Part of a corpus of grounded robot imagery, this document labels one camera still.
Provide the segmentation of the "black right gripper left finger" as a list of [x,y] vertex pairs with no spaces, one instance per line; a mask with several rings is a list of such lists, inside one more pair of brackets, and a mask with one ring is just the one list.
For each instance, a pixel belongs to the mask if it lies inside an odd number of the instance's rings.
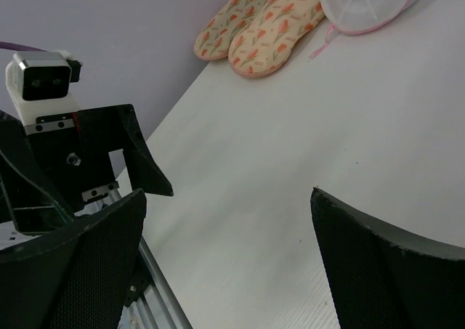
[[1,250],[1,327],[117,328],[146,202],[135,190],[97,213]]

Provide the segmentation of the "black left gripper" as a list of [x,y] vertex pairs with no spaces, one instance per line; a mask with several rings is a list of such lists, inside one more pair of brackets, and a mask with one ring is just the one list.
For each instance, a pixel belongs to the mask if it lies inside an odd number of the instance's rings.
[[118,190],[110,159],[118,150],[133,190],[174,195],[132,105],[41,116],[25,131],[18,119],[2,111],[2,211],[22,234],[46,234],[73,223],[73,210]]

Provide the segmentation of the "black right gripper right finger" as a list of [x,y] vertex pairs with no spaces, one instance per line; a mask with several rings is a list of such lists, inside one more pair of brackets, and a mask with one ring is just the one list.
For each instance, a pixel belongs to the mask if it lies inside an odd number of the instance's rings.
[[406,231],[320,188],[312,223],[341,328],[463,328],[464,249]]

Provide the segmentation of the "white pink mesh laundry bag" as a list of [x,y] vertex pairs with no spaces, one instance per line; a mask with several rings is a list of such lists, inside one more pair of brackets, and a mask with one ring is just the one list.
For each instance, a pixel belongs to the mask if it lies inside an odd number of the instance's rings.
[[320,0],[330,26],[323,45],[315,50],[315,59],[340,34],[362,36],[378,31],[397,18],[409,15],[419,0]]

